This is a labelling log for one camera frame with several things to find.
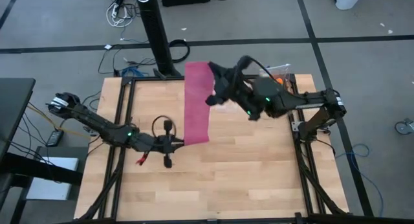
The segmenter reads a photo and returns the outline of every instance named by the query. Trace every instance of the orange object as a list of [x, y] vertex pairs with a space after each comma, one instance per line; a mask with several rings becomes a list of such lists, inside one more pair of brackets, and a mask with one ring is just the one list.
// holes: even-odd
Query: orange object
[[281, 85], [283, 85], [283, 79], [281, 78], [276, 78], [276, 81], [279, 82]]

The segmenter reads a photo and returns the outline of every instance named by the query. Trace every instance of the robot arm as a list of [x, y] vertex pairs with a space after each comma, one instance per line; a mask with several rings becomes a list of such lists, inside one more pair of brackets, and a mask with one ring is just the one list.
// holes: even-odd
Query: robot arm
[[164, 121], [165, 135], [151, 136], [140, 132], [140, 129], [134, 124], [116, 125], [112, 123], [90, 111], [80, 103], [76, 95], [70, 93], [56, 94], [52, 102], [47, 105], [53, 115], [63, 119], [76, 119], [97, 131], [104, 142], [114, 147], [132, 148], [135, 151], [145, 152], [146, 155], [151, 151], [165, 154], [164, 165], [167, 168], [171, 168], [172, 165], [169, 154], [184, 146], [184, 141], [176, 138], [175, 133], [170, 134], [173, 128], [173, 122], [170, 119]]
[[258, 120], [262, 112], [269, 117], [278, 118], [288, 111], [319, 107], [320, 110], [308, 122], [298, 126], [302, 140], [312, 140], [318, 128], [333, 125], [337, 118], [346, 114], [339, 94], [331, 88], [314, 93], [293, 95], [273, 77], [259, 77], [254, 81], [247, 80], [242, 71], [255, 59], [243, 56], [233, 68], [224, 68], [210, 62], [214, 74], [214, 95], [210, 95], [206, 103], [209, 106], [234, 101], [248, 114], [249, 120]]

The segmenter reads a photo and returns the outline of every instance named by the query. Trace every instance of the wooden table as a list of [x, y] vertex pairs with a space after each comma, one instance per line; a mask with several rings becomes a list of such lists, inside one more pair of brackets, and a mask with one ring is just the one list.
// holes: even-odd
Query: wooden table
[[[296, 81], [300, 93], [315, 91], [311, 75], [296, 74]], [[103, 83], [98, 114], [109, 120], [114, 120], [120, 86], [120, 78], [106, 78]], [[128, 90], [121, 120], [125, 119]], [[305, 110], [305, 118], [316, 111]], [[177, 136], [183, 138], [184, 81], [136, 83], [132, 122], [149, 133], [159, 115], [171, 117]], [[162, 133], [162, 121], [156, 129]], [[127, 150], [116, 219], [285, 218], [295, 212], [306, 216], [287, 116], [271, 119], [262, 115], [259, 121], [251, 122], [241, 108], [228, 102], [211, 108], [209, 136], [209, 143], [187, 146], [171, 155], [171, 169], [164, 167], [159, 153], [151, 153], [143, 166], [136, 165], [142, 153]], [[329, 142], [323, 133], [318, 138]], [[91, 144], [90, 150], [98, 144], [99, 140]], [[332, 150], [319, 142], [312, 143], [312, 149], [320, 184], [347, 210]], [[109, 147], [103, 145], [87, 159], [75, 218], [84, 214], [99, 194], [108, 152]], [[310, 192], [317, 209], [312, 186]], [[113, 189], [108, 198], [106, 216]]]

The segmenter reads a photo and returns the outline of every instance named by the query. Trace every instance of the pink towel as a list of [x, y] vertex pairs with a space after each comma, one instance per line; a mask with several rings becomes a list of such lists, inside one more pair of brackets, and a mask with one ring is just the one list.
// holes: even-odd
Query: pink towel
[[206, 99], [213, 93], [213, 73], [208, 62], [189, 62], [185, 67], [184, 142], [208, 142], [210, 107]]

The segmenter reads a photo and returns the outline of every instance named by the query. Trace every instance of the black desk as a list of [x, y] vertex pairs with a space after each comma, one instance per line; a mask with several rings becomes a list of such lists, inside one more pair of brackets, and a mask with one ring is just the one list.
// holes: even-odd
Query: black desk
[[0, 209], [8, 189], [11, 186], [27, 188], [32, 177], [73, 185], [80, 185], [82, 181], [80, 172], [7, 152], [30, 100], [34, 84], [35, 80], [32, 78], [0, 78]]
[[33, 78], [0, 78], [0, 161], [25, 112], [34, 83]]

